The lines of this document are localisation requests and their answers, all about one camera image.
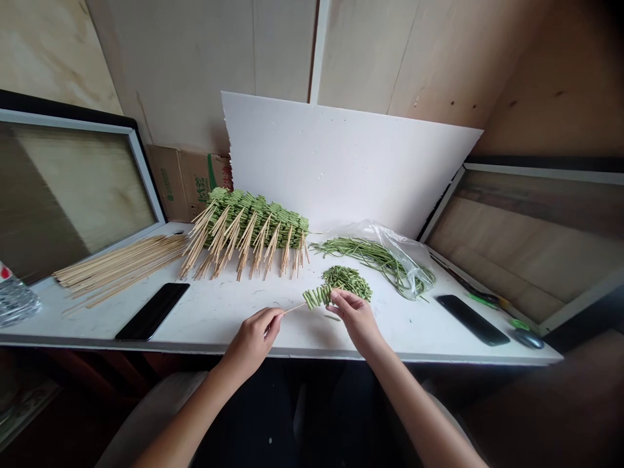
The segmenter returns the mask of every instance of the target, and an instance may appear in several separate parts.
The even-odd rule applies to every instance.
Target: plastic water bottle
[[[39,296],[0,262],[0,328],[18,324],[40,310]]]

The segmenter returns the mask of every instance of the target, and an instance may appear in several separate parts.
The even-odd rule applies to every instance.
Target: left hand
[[[265,307],[245,320],[229,344],[219,367],[231,372],[242,385],[265,360],[280,332],[283,309]]]

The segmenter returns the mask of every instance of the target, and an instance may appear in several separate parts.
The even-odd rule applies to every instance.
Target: hand
[[[242,385],[265,360],[280,332],[280,322],[284,310],[265,307],[245,320],[232,342],[229,344],[220,368],[231,372]]]
[[[338,307],[328,305],[326,309],[343,320],[353,344],[365,359],[380,347],[387,346],[368,302],[342,289],[334,289],[331,293],[331,301]]]

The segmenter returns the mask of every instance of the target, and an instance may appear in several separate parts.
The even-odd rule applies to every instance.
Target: white frame
[[[41,114],[30,114],[28,112],[20,112],[17,110],[7,109],[0,109],[0,122],[8,122],[11,124],[21,123],[27,125],[41,125],[44,127],[56,127],[73,130],[97,131],[103,133],[118,133],[121,135],[127,135],[132,155],[135,158],[136,167],[138,168],[141,180],[143,181],[143,186],[148,194],[148,200],[150,202],[149,204],[154,215],[156,216],[157,221],[156,223],[145,227],[144,229],[141,229],[139,232],[136,232],[131,236],[126,237],[125,239],[115,242],[105,249],[102,249],[99,252],[94,253],[93,255],[89,255],[88,257],[85,257],[80,261],[97,257],[119,247],[124,247],[128,244],[131,244],[132,242],[137,241],[138,239],[141,239],[142,237],[145,237],[154,229],[158,229],[159,227],[165,225],[166,220],[164,218],[164,213],[158,200],[158,194],[156,193],[154,184],[151,181],[150,170],[148,169],[148,166],[145,162],[145,158],[143,158],[143,151],[141,150],[141,145],[138,142],[137,132],[132,127],[121,127],[119,125],[109,125],[106,123],[98,124],[96,122],[86,122],[84,120],[73,120]],[[34,292],[38,292],[42,289],[49,287],[53,283],[54,279],[52,277],[48,277],[42,279],[34,285],[31,285],[31,289]]]
[[[512,174],[515,176],[545,177],[549,179],[563,179],[579,182],[624,185],[624,174],[621,172],[592,172],[563,169],[531,168],[520,166],[499,166],[495,164],[475,164],[469,162],[464,163],[453,178],[451,184],[448,186],[448,190],[442,198],[442,201],[440,202],[438,208],[435,210],[431,221],[429,221],[424,232],[419,237],[419,242],[422,242],[424,244],[427,239],[429,239],[429,236],[433,232],[437,221],[442,215],[447,203],[454,195],[457,186],[459,185],[462,177],[467,170],[496,172],[499,174]],[[451,269],[456,271],[469,283],[471,283],[475,287],[478,287],[481,291],[484,291],[485,293],[496,294],[495,292],[489,290],[485,285],[482,285],[479,281],[474,279],[468,273],[464,272],[456,265],[451,263],[449,260],[445,259],[435,250],[431,249],[431,247],[427,246],[427,248],[429,249],[432,256],[437,257],[442,263],[446,264]],[[518,311],[514,307],[511,307],[511,309],[507,310],[507,312],[509,312],[509,314],[513,315],[515,318],[525,322],[539,336],[545,336],[622,285],[624,285],[624,268],[616,270],[599,283],[596,283],[593,287],[589,288],[587,291],[585,291],[574,300],[566,304],[564,307],[562,307],[560,310],[552,314],[541,324],[535,323],[533,320],[522,314],[522,312]]]

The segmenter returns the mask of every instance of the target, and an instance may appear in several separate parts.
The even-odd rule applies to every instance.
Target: cardboard box
[[[233,190],[229,156],[150,145],[148,162],[169,221],[190,222],[215,187]]]

